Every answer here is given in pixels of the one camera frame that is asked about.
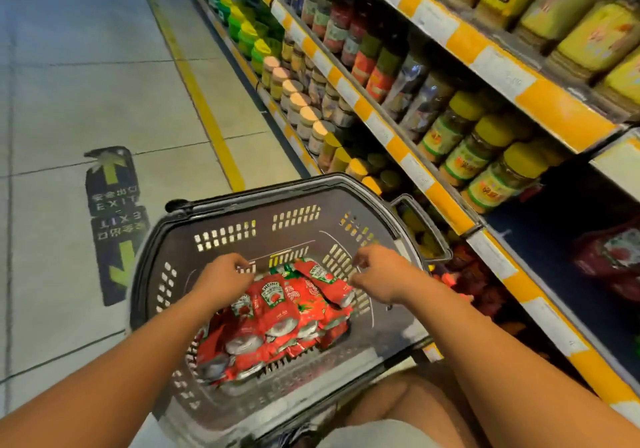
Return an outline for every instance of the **yellow line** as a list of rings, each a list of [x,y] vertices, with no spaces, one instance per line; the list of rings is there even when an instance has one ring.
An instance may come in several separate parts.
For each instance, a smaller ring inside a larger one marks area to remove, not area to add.
[[[178,41],[175,38],[171,25],[169,24],[169,20],[164,16],[157,0],[147,0],[147,2],[149,3],[149,7],[151,7],[151,11],[156,18],[156,23],[158,28],[160,28],[160,32],[164,36],[164,41],[166,41],[167,47],[169,47],[169,52],[175,61],[175,66],[178,68],[178,72],[180,72],[180,77],[182,77],[184,86],[186,87],[189,96],[191,96],[196,112],[198,112],[198,115],[200,116],[202,125],[209,135],[213,149],[218,155],[218,161],[220,161],[222,171],[227,176],[231,190],[234,192],[241,192],[244,190],[244,179],[242,178],[242,175],[240,175],[240,170],[238,169],[233,156],[231,156],[231,151],[229,151],[225,139],[222,137],[220,128],[218,128],[218,123],[211,113],[211,109],[209,108],[207,100],[202,93],[202,89],[200,89],[200,86],[196,81],[196,77],[193,75],[191,66],[184,58],[184,54],[182,53],[180,45],[178,45]]]

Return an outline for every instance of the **forearm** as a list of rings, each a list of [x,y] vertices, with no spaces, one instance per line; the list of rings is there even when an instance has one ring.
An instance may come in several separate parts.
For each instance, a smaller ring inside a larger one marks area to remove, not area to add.
[[[493,446],[640,445],[640,431],[596,396],[443,284],[412,274],[405,303],[451,363]]]
[[[0,420],[1,444],[128,446],[206,318],[201,299],[188,294],[115,348]]]

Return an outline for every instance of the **yellow arrow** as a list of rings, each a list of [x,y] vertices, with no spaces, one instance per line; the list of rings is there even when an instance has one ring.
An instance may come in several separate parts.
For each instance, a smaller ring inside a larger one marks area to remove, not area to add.
[[[116,165],[127,166],[127,161],[113,152],[105,151],[98,156],[98,163],[92,167],[92,171],[96,173],[100,168],[104,170],[104,179],[107,185],[115,185],[118,183],[118,175],[116,174]]]
[[[109,266],[109,277],[114,283],[126,288],[129,286],[133,263],[136,261],[136,253],[133,251],[132,241],[120,242],[120,259],[122,260],[122,269]]]

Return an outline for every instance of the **person's left arm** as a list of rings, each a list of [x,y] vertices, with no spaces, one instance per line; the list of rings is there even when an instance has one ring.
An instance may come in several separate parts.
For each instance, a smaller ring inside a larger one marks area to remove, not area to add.
[[[0,420],[0,445],[128,447],[198,330],[253,281],[237,254],[116,347]]]

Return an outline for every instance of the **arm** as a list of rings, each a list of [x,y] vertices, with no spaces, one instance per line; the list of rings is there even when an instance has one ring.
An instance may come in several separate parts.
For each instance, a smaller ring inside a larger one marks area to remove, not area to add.
[[[0,445],[129,446],[200,327],[253,281],[236,266],[249,265],[220,256],[175,305],[0,420]]]
[[[355,286],[433,336],[494,448],[640,446],[640,429],[404,258],[369,246],[356,264]]]

